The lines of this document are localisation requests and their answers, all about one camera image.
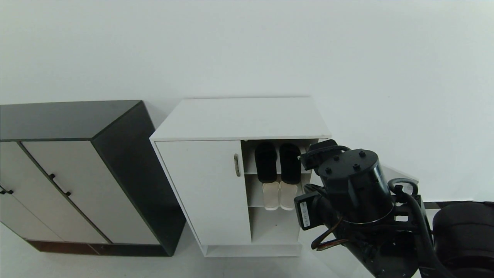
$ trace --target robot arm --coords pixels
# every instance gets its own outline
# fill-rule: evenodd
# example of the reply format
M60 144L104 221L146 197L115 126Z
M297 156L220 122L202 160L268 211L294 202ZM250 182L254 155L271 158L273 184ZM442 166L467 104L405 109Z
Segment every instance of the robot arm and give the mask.
M328 227L312 249L341 244L377 278L409 278L417 269L428 278L494 278L494 206L445 207L434 218L433 241L417 184L386 182L376 153L328 140L312 145L300 161L324 185L305 185L295 199L303 230ZM412 185L412 192L401 183ZM331 233L336 239L323 242Z

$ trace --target white cabinet door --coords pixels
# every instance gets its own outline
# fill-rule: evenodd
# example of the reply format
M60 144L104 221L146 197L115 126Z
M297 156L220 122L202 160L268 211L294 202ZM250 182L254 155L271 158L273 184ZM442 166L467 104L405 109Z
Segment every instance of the white cabinet door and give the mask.
M25 239L63 241L10 194L0 195L0 221Z
M24 142L29 153L113 243L159 244L89 141Z
M64 241L107 243L15 142L0 143L0 182Z
M240 141L167 141L156 145L200 244L250 244Z

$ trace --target cabinet base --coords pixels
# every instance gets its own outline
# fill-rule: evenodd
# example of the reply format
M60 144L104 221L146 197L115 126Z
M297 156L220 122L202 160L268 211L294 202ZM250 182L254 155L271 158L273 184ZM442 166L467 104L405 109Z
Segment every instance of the cabinet base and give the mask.
M161 245L144 244L92 244L27 240L40 252L128 257L170 257Z

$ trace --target white shoe cabinet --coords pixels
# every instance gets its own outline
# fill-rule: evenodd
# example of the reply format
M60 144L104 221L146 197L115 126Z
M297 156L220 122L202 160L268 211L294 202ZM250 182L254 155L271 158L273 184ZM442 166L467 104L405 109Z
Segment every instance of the white shoe cabinet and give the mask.
M269 140L304 153L328 138L311 98L224 98L181 101L151 142L206 257L298 256L296 212L264 209L254 151ZM279 159L277 170L280 181Z

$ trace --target cabinet top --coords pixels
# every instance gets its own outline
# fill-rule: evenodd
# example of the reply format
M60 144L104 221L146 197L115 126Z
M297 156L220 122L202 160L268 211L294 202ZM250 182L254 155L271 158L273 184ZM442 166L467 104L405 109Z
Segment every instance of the cabinet top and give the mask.
M0 105L0 140L89 140L140 100Z
M154 141L330 138L310 97L185 99Z

